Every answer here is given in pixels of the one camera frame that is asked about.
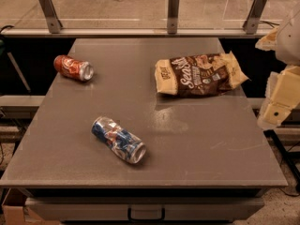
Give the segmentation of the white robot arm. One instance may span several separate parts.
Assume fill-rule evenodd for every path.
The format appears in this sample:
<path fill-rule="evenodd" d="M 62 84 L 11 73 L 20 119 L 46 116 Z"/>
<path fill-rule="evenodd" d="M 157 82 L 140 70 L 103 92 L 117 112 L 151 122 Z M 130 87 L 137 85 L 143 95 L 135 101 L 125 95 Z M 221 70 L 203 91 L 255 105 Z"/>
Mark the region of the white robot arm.
<path fill-rule="evenodd" d="M 295 7 L 255 47 L 274 51 L 276 59 L 286 64 L 279 73 L 270 73 L 258 117 L 258 125 L 263 130 L 274 129 L 300 104 L 300 10 Z"/>

